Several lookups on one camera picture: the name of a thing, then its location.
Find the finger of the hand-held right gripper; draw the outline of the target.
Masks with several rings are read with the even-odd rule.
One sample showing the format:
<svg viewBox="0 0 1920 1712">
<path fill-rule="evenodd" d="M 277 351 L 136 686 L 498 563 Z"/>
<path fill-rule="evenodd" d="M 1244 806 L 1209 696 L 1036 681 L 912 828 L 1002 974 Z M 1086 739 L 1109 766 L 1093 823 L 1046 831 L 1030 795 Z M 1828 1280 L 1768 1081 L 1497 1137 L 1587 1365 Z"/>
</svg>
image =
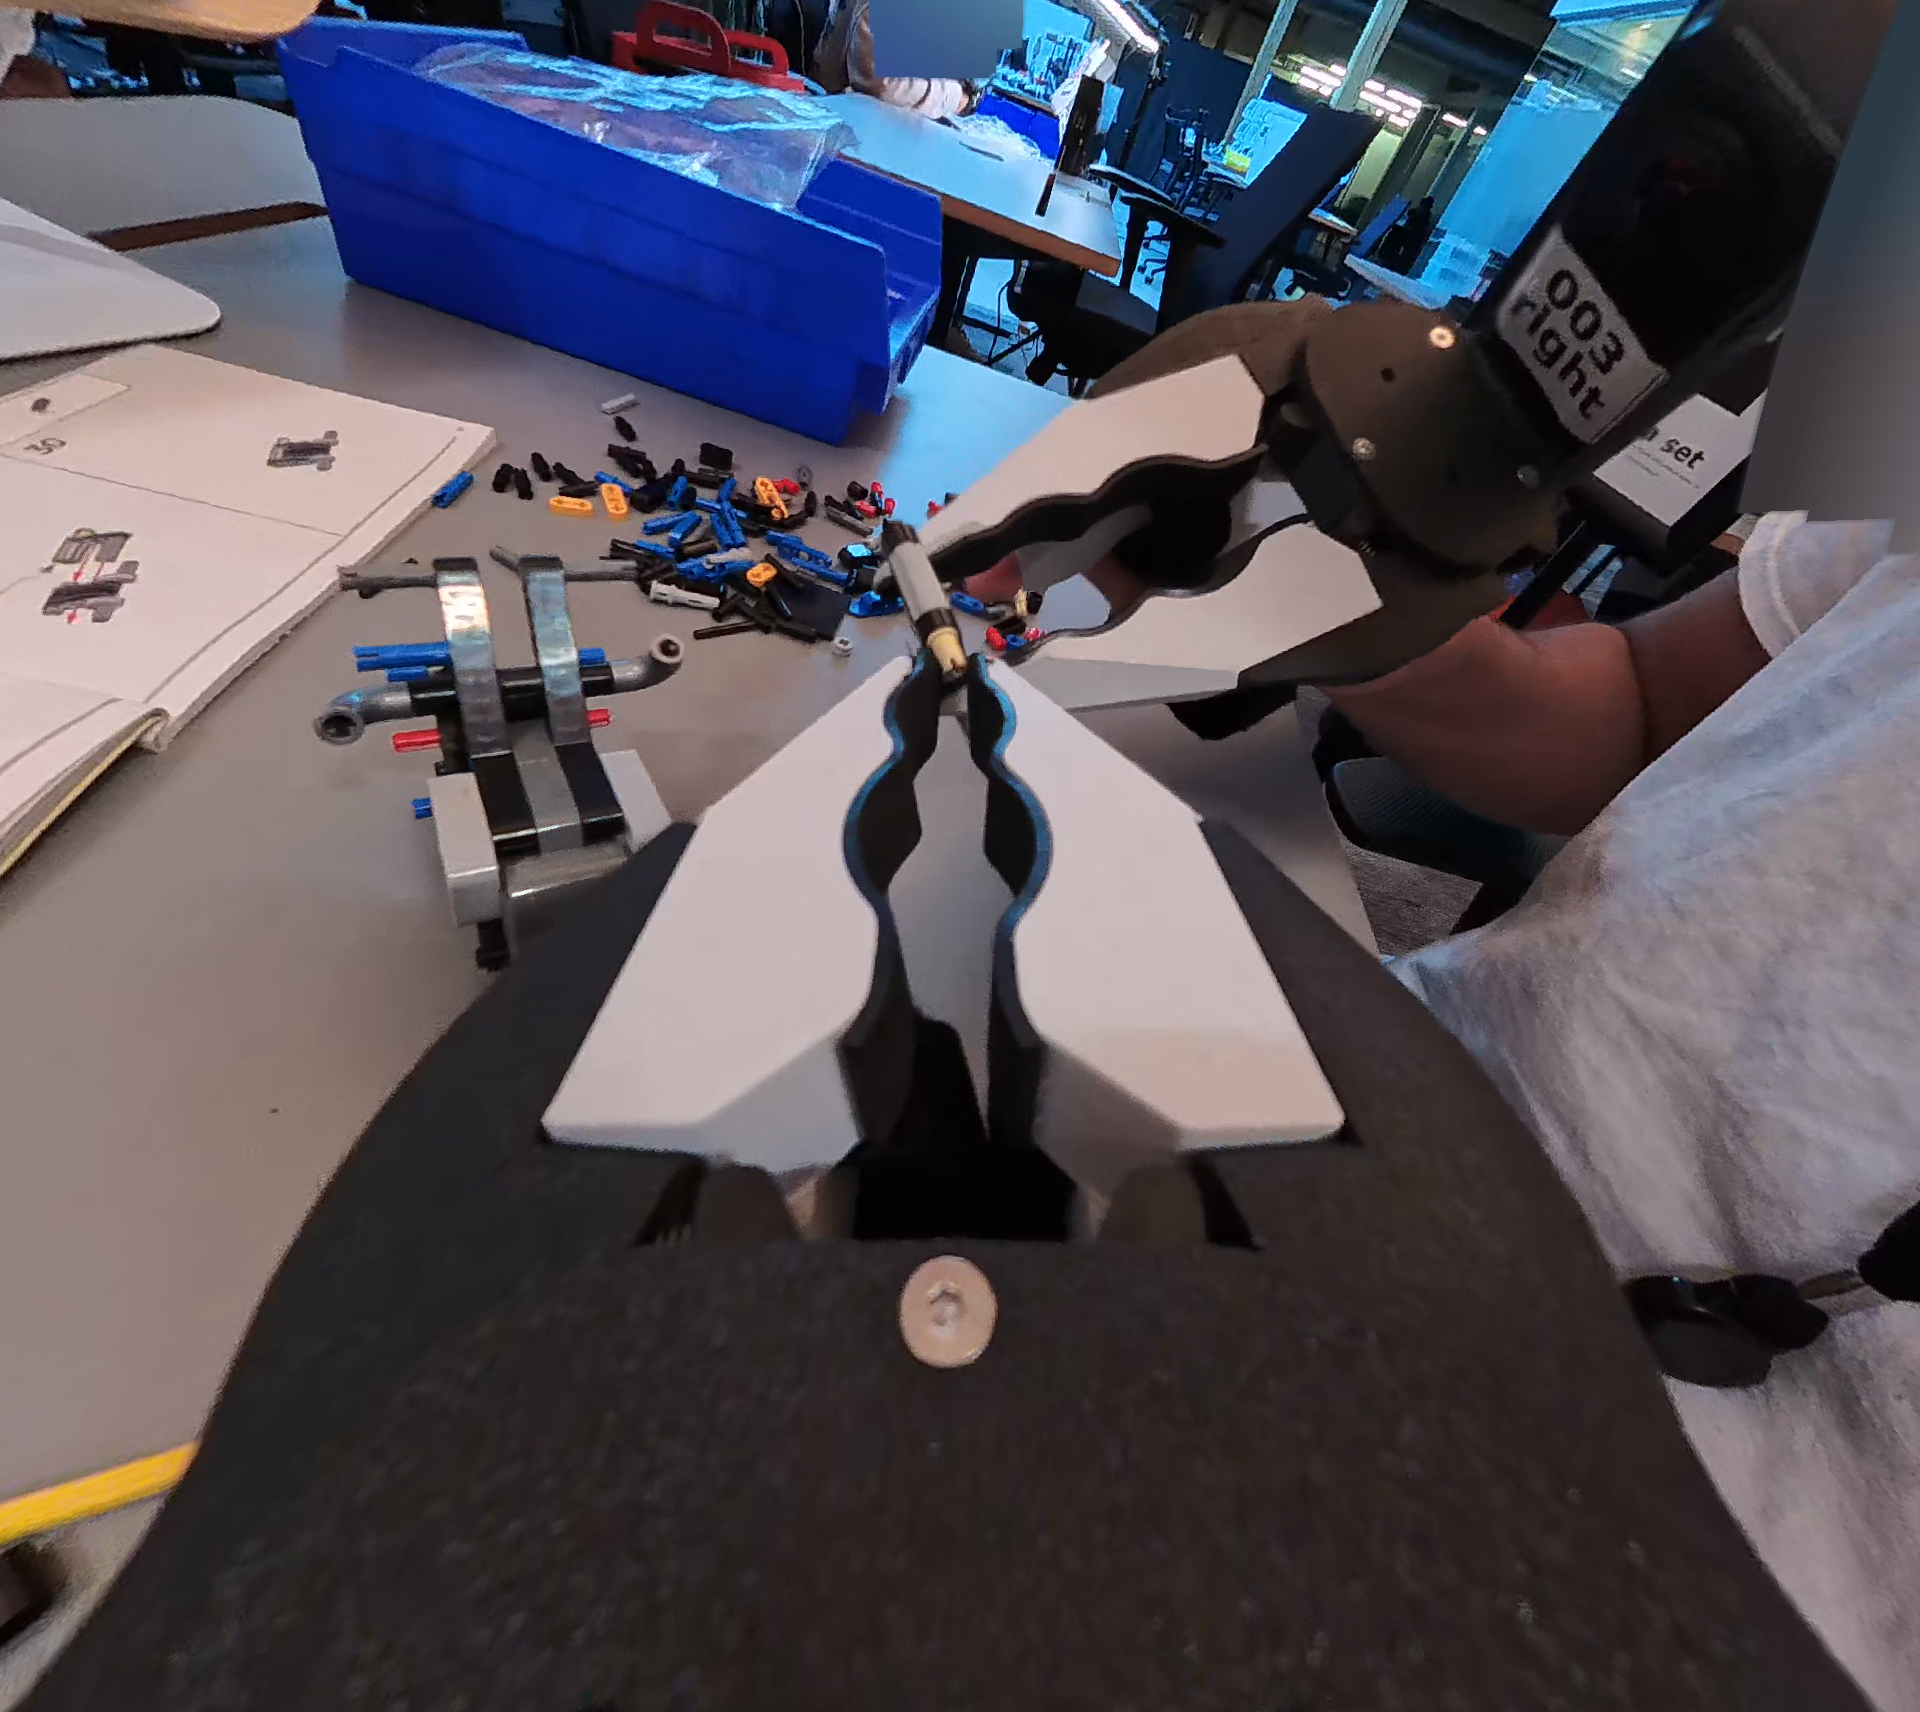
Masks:
<svg viewBox="0 0 1920 1712">
<path fill-rule="evenodd" d="M 1050 631 L 1021 679 L 1065 713 L 1218 697 L 1378 606 L 1362 553 L 1293 514 L 1237 539 L 1198 589 L 1147 593 L 1101 629 Z"/>
<path fill-rule="evenodd" d="M 1109 603 L 1248 595 L 1283 556 L 1269 395 L 1239 360 L 1068 406 L 919 528 L 943 584 Z"/>
</svg>

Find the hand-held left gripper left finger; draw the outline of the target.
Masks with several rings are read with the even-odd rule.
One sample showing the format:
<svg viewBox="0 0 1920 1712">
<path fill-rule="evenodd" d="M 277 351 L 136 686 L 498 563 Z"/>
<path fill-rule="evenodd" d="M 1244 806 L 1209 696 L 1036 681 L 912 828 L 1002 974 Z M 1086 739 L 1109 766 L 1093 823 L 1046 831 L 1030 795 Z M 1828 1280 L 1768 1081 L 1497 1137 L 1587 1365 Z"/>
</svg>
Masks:
<svg viewBox="0 0 1920 1712">
<path fill-rule="evenodd" d="M 709 806 L 541 1116 L 562 1148 L 779 1181 L 852 1163 L 852 1228 L 930 1220 L 962 1159 L 962 1044 L 919 1016 L 893 885 L 943 674 L 890 660 Z"/>
</svg>

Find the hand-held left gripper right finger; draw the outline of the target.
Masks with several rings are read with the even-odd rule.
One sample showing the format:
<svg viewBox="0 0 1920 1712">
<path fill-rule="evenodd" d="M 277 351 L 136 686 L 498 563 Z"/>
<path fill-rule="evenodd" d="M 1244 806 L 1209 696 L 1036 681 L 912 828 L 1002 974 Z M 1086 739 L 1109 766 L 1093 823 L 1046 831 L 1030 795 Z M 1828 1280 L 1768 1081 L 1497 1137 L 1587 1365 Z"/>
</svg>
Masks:
<svg viewBox="0 0 1920 1712">
<path fill-rule="evenodd" d="M 1343 1107 L 1203 817 L 986 660 L 966 739 L 1008 891 L 990 1135 L 1107 1198 L 1157 1163 L 1337 1137 Z"/>
</svg>

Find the small black grey lego assembly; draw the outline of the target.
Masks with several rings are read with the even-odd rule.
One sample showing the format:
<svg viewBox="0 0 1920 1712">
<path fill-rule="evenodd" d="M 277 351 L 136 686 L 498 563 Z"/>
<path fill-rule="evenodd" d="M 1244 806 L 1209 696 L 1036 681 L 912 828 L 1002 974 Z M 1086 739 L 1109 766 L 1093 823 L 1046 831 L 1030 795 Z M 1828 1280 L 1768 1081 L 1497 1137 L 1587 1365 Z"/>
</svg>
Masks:
<svg viewBox="0 0 1920 1712">
<path fill-rule="evenodd" d="M 900 521 L 883 521 L 877 538 L 887 577 L 893 578 L 927 661 L 943 675 L 943 691 L 962 691 L 969 674 L 969 654 L 948 588 L 927 549 L 919 535 Z"/>
</svg>

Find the partly built grey lego model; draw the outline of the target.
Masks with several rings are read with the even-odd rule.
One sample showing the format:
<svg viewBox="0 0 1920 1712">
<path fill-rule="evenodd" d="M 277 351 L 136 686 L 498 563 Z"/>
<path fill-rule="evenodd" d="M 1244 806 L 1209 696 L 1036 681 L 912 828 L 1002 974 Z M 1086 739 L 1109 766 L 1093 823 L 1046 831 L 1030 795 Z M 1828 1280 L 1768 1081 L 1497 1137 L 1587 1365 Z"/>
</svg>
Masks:
<svg viewBox="0 0 1920 1712">
<path fill-rule="evenodd" d="M 373 602 L 434 593 L 441 641 L 359 654 L 383 685 L 327 702 L 315 732 L 350 746 L 394 725 L 398 750 L 437 757 L 420 816 L 434 831 L 454 923 L 473 932 L 475 964 L 511 964 L 593 885 L 622 871 L 670 825 L 636 750 L 600 750 L 600 702 L 666 685 L 684 646 L 661 635 L 636 660 L 593 656 L 576 641 L 576 584 L 641 584 L 633 556 L 570 567 L 550 553 L 495 549 L 523 593 L 530 664 L 501 661 L 490 595 L 470 556 L 429 570 L 340 570 L 340 589 Z"/>
</svg>

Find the pile of small lego pins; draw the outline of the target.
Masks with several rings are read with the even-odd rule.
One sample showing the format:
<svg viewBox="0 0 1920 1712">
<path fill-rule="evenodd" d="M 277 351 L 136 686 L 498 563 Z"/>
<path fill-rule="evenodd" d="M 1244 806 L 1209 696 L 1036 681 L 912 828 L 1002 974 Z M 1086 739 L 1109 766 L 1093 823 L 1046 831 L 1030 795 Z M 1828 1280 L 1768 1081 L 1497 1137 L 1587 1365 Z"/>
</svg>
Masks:
<svg viewBox="0 0 1920 1712">
<path fill-rule="evenodd" d="M 629 606 L 694 643 L 740 636 L 833 646 L 857 620 L 900 616 L 882 588 L 882 525 L 900 503 L 877 472 L 819 478 L 802 458 L 750 458 L 725 443 L 641 447 L 638 400 L 605 410 L 594 463 L 523 447 L 482 477 L 448 481 L 437 507 L 487 485 L 495 511 L 541 511 L 544 549 L 587 546 L 605 578 L 566 582 L 582 661 L 609 652 L 593 620 Z"/>
</svg>

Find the yellow lego axle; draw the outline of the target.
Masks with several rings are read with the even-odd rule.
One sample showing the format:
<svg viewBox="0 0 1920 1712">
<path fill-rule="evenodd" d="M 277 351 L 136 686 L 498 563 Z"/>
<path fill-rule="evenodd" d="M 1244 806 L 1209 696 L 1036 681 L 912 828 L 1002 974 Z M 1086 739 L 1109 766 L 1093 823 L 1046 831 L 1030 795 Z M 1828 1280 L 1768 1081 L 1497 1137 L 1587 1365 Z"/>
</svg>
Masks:
<svg viewBox="0 0 1920 1712">
<path fill-rule="evenodd" d="M 124 1459 L 70 1481 L 2 1499 L 2 1549 L 66 1531 L 102 1515 L 169 1497 L 198 1459 L 201 1444 Z"/>
</svg>

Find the person's right hand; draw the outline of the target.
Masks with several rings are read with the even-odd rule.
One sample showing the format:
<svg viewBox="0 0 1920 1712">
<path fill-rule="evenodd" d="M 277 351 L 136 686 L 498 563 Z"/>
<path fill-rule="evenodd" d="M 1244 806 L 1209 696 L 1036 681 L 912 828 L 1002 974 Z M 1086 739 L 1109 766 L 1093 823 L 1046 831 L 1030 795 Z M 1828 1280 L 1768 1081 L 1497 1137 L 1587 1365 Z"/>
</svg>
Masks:
<svg viewBox="0 0 1920 1712">
<path fill-rule="evenodd" d="M 1597 624 L 1544 631 L 1479 618 L 1368 681 L 1308 681 L 1378 757 L 1446 802 L 1535 835 L 1572 835 L 1610 795 L 1619 671 Z"/>
</svg>

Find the black office chair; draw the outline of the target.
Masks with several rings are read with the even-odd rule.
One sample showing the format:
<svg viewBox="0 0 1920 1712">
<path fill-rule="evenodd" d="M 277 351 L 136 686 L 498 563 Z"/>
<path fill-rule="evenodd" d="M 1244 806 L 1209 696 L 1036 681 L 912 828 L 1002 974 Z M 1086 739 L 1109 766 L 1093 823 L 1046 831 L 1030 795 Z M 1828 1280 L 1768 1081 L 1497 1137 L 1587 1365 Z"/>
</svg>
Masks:
<svg viewBox="0 0 1920 1712">
<path fill-rule="evenodd" d="M 1308 214 L 1362 162 L 1372 135 L 1368 114 L 1314 108 L 1218 221 L 1183 211 L 1121 169 L 1094 169 L 1129 208 L 1121 278 L 1041 261 L 1023 267 L 1008 299 L 1036 328 L 1027 382 L 1047 388 L 1065 376 L 1078 399 L 1157 333 L 1272 288 Z"/>
</svg>

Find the background work table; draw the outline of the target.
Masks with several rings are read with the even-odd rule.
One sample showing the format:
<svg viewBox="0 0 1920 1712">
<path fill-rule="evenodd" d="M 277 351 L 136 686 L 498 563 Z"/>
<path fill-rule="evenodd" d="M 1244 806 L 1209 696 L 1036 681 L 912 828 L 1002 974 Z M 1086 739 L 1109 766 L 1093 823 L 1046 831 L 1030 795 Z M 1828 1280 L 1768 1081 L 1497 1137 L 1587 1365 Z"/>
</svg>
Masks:
<svg viewBox="0 0 1920 1712">
<path fill-rule="evenodd" d="M 825 107 L 852 143 L 847 162 L 930 192 L 955 225 L 1007 242 L 1018 257 L 1121 274 L 1121 229 L 1107 186 L 1057 175 L 1046 160 L 997 160 L 966 135 L 850 93 Z"/>
</svg>

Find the blue plastic bin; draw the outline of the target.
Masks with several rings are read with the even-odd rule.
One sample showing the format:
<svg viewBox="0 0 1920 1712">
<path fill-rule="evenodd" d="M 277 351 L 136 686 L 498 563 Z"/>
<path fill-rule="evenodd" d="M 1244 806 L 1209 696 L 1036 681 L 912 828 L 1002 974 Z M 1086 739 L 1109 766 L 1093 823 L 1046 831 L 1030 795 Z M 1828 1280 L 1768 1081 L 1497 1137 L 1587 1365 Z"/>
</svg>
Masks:
<svg viewBox="0 0 1920 1712">
<path fill-rule="evenodd" d="M 794 211 L 430 78 L 511 35 L 309 19 L 277 42 L 352 285 L 825 446 L 877 415 L 943 290 L 943 203 L 827 162 Z"/>
</svg>

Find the red plastic crate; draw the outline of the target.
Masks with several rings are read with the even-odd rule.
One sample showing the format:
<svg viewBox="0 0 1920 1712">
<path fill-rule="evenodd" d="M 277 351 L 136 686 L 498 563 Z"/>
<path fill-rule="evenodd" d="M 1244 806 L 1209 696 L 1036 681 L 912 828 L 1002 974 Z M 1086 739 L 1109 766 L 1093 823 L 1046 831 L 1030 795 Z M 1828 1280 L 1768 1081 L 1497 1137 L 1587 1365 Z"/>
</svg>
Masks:
<svg viewBox="0 0 1920 1712">
<path fill-rule="evenodd" d="M 714 76 L 794 94 L 811 89 L 790 71 L 779 40 L 727 30 L 712 14 L 677 0 L 645 0 L 633 28 L 611 35 L 609 65 L 633 76 Z"/>
</svg>

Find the white instruction booklet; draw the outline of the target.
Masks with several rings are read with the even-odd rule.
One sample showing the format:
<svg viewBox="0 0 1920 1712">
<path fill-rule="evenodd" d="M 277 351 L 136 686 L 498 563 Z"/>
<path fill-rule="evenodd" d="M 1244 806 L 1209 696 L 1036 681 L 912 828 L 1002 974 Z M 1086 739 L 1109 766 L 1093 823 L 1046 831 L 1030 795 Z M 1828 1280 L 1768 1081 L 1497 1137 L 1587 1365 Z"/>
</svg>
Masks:
<svg viewBox="0 0 1920 1712">
<path fill-rule="evenodd" d="M 136 347 L 2 399 L 2 871 L 448 503 L 490 427 Z"/>
</svg>

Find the white rounded stand base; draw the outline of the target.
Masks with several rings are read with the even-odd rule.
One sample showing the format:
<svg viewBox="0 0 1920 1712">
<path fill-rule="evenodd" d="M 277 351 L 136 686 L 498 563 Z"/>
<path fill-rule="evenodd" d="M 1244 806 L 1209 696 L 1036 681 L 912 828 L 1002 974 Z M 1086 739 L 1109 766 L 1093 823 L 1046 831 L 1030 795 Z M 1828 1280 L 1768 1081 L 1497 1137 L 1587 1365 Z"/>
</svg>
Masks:
<svg viewBox="0 0 1920 1712">
<path fill-rule="evenodd" d="M 220 324 L 211 299 L 2 203 L 2 363 L 198 338 Z"/>
</svg>

